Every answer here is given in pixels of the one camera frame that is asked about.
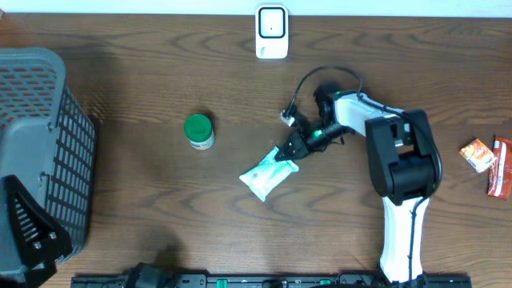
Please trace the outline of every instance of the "white packet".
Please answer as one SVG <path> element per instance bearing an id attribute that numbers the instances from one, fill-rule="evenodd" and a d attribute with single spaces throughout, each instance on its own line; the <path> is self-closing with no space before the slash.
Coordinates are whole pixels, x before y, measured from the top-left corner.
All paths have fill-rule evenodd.
<path id="1" fill-rule="evenodd" d="M 291 160 L 276 162 L 278 152 L 275 147 L 255 168 L 239 177 L 263 202 L 274 187 L 298 171 L 298 165 Z"/>

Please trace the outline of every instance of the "robotic arm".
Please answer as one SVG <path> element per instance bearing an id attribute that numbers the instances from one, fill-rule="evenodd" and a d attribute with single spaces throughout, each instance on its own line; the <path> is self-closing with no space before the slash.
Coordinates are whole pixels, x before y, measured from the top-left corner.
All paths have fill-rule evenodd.
<path id="1" fill-rule="evenodd" d="M 370 178 L 385 211 L 380 269 L 392 284 L 416 281 L 423 274 L 423 216 L 442 177 L 425 112 L 405 112 L 375 102 L 361 92 L 361 83 L 358 90 L 349 91 L 326 84 L 315 91 L 314 98 L 320 114 L 315 124 L 309 124 L 293 103 L 282 112 L 282 120 L 298 129 L 285 141 L 276 160 L 297 160 L 324 151 L 336 138 L 343 144 L 345 134 L 366 137 Z M 400 154 L 400 146 L 412 146 L 412 150 Z"/>

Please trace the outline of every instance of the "white rectangular device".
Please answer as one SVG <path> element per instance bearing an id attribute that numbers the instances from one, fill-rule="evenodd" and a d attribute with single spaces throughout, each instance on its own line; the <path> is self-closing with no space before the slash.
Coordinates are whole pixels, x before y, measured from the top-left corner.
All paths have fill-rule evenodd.
<path id="1" fill-rule="evenodd" d="M 288 10 L 283 5 L 256 9 L 256 56 L 280 59 L 288 55 Z"/>

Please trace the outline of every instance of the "wooden table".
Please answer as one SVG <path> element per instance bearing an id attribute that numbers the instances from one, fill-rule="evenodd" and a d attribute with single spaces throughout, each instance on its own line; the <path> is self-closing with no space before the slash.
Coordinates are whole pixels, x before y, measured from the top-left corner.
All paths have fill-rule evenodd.
<path id="1" fill-rule="evenodd" d="M 212 274 L 375 268 L 384 219 L 363 137 L 298 162 L 265 203 L 238 180 L 290 133 L 279 112 L 300 78 L 333 63 L 361 73 L 375 100 L 430 117 L 445 177 L 423 226 L 424 269 L 510 286 L 510 203 L 486 196 L 487 173 L 458 150 L 512 138 L 512 22 L 292 17 L 290 32 L 288 58 L 263 61 L 253 17 L 5 15 L 0 45 L 59 53 L 70 88 L 102 120 L 89 244 L 47 286 L 138 262 Z M 329 79 L 354 85 L 312 78 L 298 98 L 307 116 Z M 210 150 L 186 140 L 193 113 L 214 121 Z"/>

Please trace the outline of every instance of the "small bottle with green lid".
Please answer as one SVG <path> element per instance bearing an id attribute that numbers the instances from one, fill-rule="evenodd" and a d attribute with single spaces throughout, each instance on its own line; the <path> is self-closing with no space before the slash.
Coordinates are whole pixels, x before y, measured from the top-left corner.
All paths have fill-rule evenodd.
<path id="1" fill-rule="evenodd" d="M 207 116 L 196 114 L 185 121 L 185 135 L 197 150 L 206 150 L 215 142 L 214 128 Z"/>

